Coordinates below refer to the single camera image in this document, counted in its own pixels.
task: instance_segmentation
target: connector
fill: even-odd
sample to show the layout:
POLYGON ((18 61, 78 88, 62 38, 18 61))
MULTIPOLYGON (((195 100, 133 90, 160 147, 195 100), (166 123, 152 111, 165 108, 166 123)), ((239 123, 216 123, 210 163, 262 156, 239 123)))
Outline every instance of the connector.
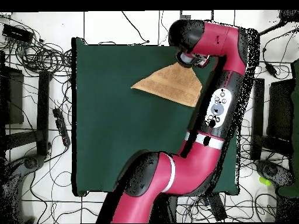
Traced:
POLYGON ((274 66, 268 62, 265 62, 265 65, 266 65, 266 70, 268 71, 268 73, 271 75, 271 76, 274 76, 275 78, 276 75, 277 75, 277 71, 276 69, 274 68, 274 66))

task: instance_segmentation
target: black cable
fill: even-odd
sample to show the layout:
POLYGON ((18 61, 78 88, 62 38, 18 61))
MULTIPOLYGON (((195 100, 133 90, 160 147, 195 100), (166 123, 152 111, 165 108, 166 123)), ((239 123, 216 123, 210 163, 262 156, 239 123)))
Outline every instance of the black cable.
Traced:
POLYGON ((131 23, 131 21, 128 19, 128 17, 126 16, 126 14, 125 14, 123 11, 122 11, 122 14, 123 14, 124 17, 128 20, 128 22, 132 25, 132 27, 136 29, 136 31, 138 32, 140 38, 141 38, 144 42, 149 43, 150 41, 149 41, 149 40, 145 40, 145 39, 141 36, 139 30, 138 30, 138 29, 131 23))
POLYGON ((236 11, 234 10, 234 26, 235 26, 235 21, 236 21, 236 11))
POLYGON ((163 14, 164 14, 164 10, 162 11, 162 17, 161 17, 161 25, 164 27, 164 29, 167 32, 167 35, 165 36, 165 39, 163 41, 161 41, 158 45, 160 46, 162 44, 162 42, 165 42, 167 37, 168 37, 168 29, 163 25, 162 20, 163 20, 163 14))
MULTIPOLYGON (((263 221, 262 221, 262 219, 261 219, 260 216, 259 216, 259 214, 261 214, 261 213, 258 211, 257 200, 258 200, 259 197, 261 197, 261 196, 263 196, 263 195, 267 195, 268 197, 272 197, 272 198, 274 198, 274 199, 276 200, 276 198, 275 198, 273 195, 269 194, 269 193, 261 193, 261 194, 259 194, 259 195, 255 198, 255 201, 254 201, 254 204, 255 204, 255 211, 256 211, 256 215, 258 216, 258 218, 259 218, 259 220, 260 220, 261 222, 263 222, 263 221)), ((273 214, 273 213, 271 213, 271 212, 268 212, 268 211, 267 211, 267 213, 269 213, 270 215, 272 215, 272 216, 275 217, 275 214, 273 214)))
POLYGON ((32 182, 31 182, 31 184, 30 184, 30 188, 29 188, 29 190, 30 190, 31 194, 32 194, 34 197, 36 197, 38 200, 40 200, 41 202, 43 202, 43 203, 46 205, 46 208, 44 209, 43 213, 40 215, 39 219, 37 220, 37 224, 39 224, 41 217, 44 215, 44 213, 46 212, 46 210, 47 210, 47 208, 48 208, 48 205, 47 205, 46 202, 44 202, 44 200, 42 200, 41 198, 39 198, 39 197, 38 197, 37 195, 35 195, 35 193, 32 191, 32 185, 33 185, 34 180, 35 180, 35 172, 33 172, 33 180, 32 180, 32 182))
POLYGON ((274 77, 277 78, 277 79, 284 80, 284 79, 287 78, 287 77, 289 76, 289 74, 290 74, 290 69, 289 69, 288 66, 282 65, 282 66, 286 67, 288 71, 285 71, 285 70, 283 70, 283 69, 281 68, 281 62, 282 62, 282 60, 283 60, 283 58, 284 58, 284 55, 286 54, 287 46, 288 46, 288 44, 289 44, 291 38, 294 36, 294 33, 295 33, 298 29, 299 29, 299 27, 296 27, 295 29, 292 29, 292 30, 290 30, 290 31, 288 31, 288 32, 286 32, 286 33, 280 35, 280 36, 277 36, 277 37, 272 38, 271 40, 269 40, 269 41, 265 44, 265 46, 264 46, 264 48, 263 48, 263 50, 262 50, 263 60, 264 60, 264 63, 265 63, 265 65, 266 65, 266 69, 267 69, 267 71, 271 74, 271 76, 274 76, 274 77), (266 52, 266 50, 267 50, 267 49, 266 49, 266 46, 267 46, 271 41, 273 41, 273 40, 275 40, 275 39, 278 39, 278 38, 280 38, 280 37, 282 37, 282 36, 285 36, 285 35, 287 35, 287 34, 289 34, 289 33, 292 33, 292 35, 291 35, 290 39, 289 39, 288 42, 287 42, 286 48, 285 48, 285 50, 284 50, 283 58, 281 59, 281 61, 280 61, 280 63, 279 63, 279 67, 278 67, 279 72, 278 72, 277 70, 275 70, 274 66, 273 66, 270 62, 267 62, 267 61, 265 60, 265 52, 266 52), (280 73, 281 73, 280 70, 282 70, 282 71, 284 71, 284 72, 287 72, 287 73, 288 73, 287 76, 285 76, 284 78, 278 78, 277 75, 280 75, 280 73))

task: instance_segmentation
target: tan cloth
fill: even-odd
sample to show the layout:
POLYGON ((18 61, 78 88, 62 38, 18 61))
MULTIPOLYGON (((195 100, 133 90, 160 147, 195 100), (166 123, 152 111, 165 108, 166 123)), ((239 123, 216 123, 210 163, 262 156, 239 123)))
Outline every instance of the tan cloth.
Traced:
POLYGON ((200 96, 201 83, 191 68, 184 68, 175 63, 154 72, 131 88, 195 107, 200 96))

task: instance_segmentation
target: black stand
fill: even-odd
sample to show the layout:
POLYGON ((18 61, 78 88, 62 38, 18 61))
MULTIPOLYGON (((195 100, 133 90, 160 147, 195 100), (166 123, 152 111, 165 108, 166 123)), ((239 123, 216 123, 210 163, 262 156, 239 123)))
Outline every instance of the black stand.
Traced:
MULTIPOLYGON (((0 52, 0 118, 7 117, 7 90, 9 76, 5 72, 5 54, 0 52)), ((49 82, 50 73, 39 73, 39 99, 37 103, 37 131, 20 132, 11 135, 5 133, 5 123, 0 121, 0 223, 28 223, 24 222, 21 211, 22 187, 26 176, 41 168, 50 149, 48 143, 48 114, 49 114, 49 82), (5 151, 26 144, 36 142, 37 154, 17 159, 8 163, 5 161, 5 151)))

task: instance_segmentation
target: power strip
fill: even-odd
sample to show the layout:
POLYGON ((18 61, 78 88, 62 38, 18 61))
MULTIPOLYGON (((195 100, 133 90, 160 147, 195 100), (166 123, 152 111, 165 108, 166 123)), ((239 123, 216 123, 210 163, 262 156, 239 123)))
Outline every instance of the power strip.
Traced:
POLYGON ((0 12, 0 16, 11 16, 12 12, 0 12))

